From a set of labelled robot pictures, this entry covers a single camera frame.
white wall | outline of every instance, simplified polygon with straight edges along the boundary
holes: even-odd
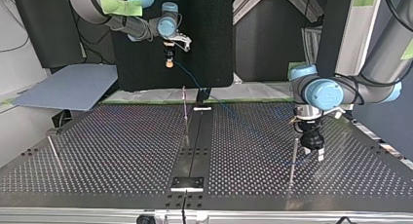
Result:
[[[15,5],[8,0],[5,2],[18,16]],[[25,30],[0,6],[0,51],[21,45],[26,37]],[[31,43],[13,52],[0,53],[0,167],[40,142],[53,127],[51,118],[57,110],[2,103],[46,77]]]
[[[9,0],[4,1],[19,17],[15,5]],[[0,51],[19,46],[25,41],[25,30],[1,6],[0,22]],[[0,96],[36,84],[46,77],[46,71],[40,65],[30,42],[16,51],[0,53]]]

small metal block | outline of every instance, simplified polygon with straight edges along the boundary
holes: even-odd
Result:
[[[203,192],[204,179],[202,177],[175,177],[170,190],[172,192]]]

black backdrop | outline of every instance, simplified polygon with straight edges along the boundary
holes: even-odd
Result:
[[[179,29],[192,39],[191,51],[176,48],[175,60],[185,66],[202,87],[227,87],[233,82],[233,0],[156,0],[144,9],[144,18],[161,15],[164,2],[175,2],[183,15]],[[128,92],[196,88],[177,65],[165,67],[162,38],[153,42],[131,42],[124,33],[112,33],[121,89]]]

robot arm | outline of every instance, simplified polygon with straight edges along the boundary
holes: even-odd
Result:
[[[400,17],[413,24],[413,0],[402,0]],[[413,33],[392,19],[357,76],[322,79],[313,65],[291,70],[295,116],[302,131],[301,144],[309,150],[323,149],[321,118],[341,104],[383,103],[396,100],[401,80],[412,59],[401,59]]]
[[[150,7],[155,0],[139,0],[142,7]],[[166,2],[162,6],[159,18],[145,20],[138,17],[124,17],[106,15],[100,6],[100,0],[70,0],[76,13],[84,20],[93,24],[104,24],[114,31],[122,31],[129,35],[134,42],[152,40],[154,37],[162,37],[166,47],[167,67],[173,67],[174,46],[184,52],[190,51],[192,40],[178,30],[182,16],[178,12],[175,3]]]

metal plate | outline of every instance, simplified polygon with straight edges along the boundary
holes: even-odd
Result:
[[[0,205],[165,207],[184,146],[182,108],[97,108],[54,139],[58,158],[49,146],[8,165],[0,179]]]
[[[2,207],[413,212],[413,171],[346,120],[325,119],[325,161],[299,149],[288,187],[292,104],[102,106],[0,169]],[[171,193],[174,177],[203,193]]]
[[[299,136],[290,124],[292,108],[214,106],[209,170],[194,171],[206,177],[204,209],[413,211],[413,171],[346,120],[325,118],[323,162],[299,148],[289,188],[292,144]]]

